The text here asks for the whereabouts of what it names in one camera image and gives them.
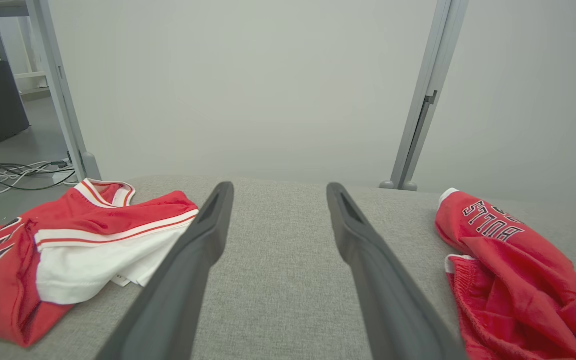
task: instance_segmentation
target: red fabric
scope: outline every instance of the red fabric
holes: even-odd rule
[[[519,219],[458,191],[439,207],[461,334],[473,359],[576,359],[572,262]]]
[[[103,186],[98,195],[112,202],[122,186]],[[94,205],[78,189],[71,188],[59,200],[36,207],[14,223],[0,227],[0,338],[29,347],[73,307],[41,301],[39,297],[36,283],[41,254],[34,239],[38,230],[117,233],[196,209],[181,191],[130,207],[108,209]]]

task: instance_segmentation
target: red and white jersey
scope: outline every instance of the red and white jersey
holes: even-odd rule
[[[441,196],[435,225],[464,253],[445,265],[471,359],[576,359],[576,272],[566,255],[455,189]]]
[[[30,346],[117,274],[146,285],[198,213],[181,191],[86,179],[0,227],[0,338]]]

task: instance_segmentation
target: gray floor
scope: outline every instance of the gray floor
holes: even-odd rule
[[[0,143],[0,162],[32,164],[67,158],[66,141],[52,98],[24,104],[30,128]],[[51,178],[28,178],[20,181],[18,186],[40,188],[52,184]],[[43,203],[59,199],[66,191],[67,186],[57,186],[41,191],[12,189],[0,194],[0,225]]]

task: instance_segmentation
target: white cable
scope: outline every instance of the white cable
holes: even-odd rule
[[[53,170],[46,170],[43,168],[35,168],[37,166],[45,166],[46,164],[50,164],[50,162],[48,161],[40,161],[40,162],[35,162],[34,164],[30,164],[28,166],[23,166],[23,167],[10,167],[9,170],[12,171],[21,171],[21,169],[26,169],[21,171],[18,175],[11,173],[7,170],[2,170],[0,169],[0,183],[4,183],[7,182],[8,180],[15,180],[15,182],[13,182],[12,187],[16,186],[18,184],[18,182],[20,182],[25,176],[27,176],[28,174],[34,174],[34,173],[54,173]],[[68,170],[72,170],[72,173],[66,178],[71,178],[74,174],[74,166],[66,166],[62,169],[60,169],[61,171],[68,171]],[[59,185],[69,185],[69,186],[74,186],[77,185],[78,182],[62,182]],[[0,194],[3,194],[7,191],[9,191],[10,189],[12,189],[12,187],[6,187],[5,189],[3,189],[2,191],[0,191]]]

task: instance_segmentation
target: clothing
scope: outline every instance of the clothing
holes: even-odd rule
[[[28,347],[116,274],[145,286],[198,213],[181,191],[86,179],[0,227],[0,338]]]
[[[449,255],[466,350],[473,359],[576,359],[576,272],[528,225],[470,194],[441,197],[436,228]]]

